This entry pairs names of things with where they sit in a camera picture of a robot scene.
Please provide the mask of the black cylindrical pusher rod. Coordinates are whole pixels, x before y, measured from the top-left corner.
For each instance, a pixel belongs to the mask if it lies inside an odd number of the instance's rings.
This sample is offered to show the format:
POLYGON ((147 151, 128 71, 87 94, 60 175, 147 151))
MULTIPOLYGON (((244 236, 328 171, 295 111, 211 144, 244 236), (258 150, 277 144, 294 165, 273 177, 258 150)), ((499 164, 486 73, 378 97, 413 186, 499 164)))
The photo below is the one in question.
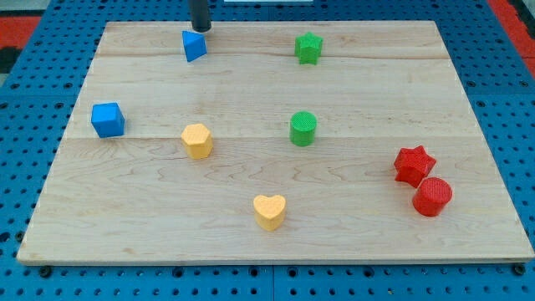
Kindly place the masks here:
POLYGON ((206 33, 211 29, 211 14, 207 0, 188 0, 191 26, 198 33, 206 33))

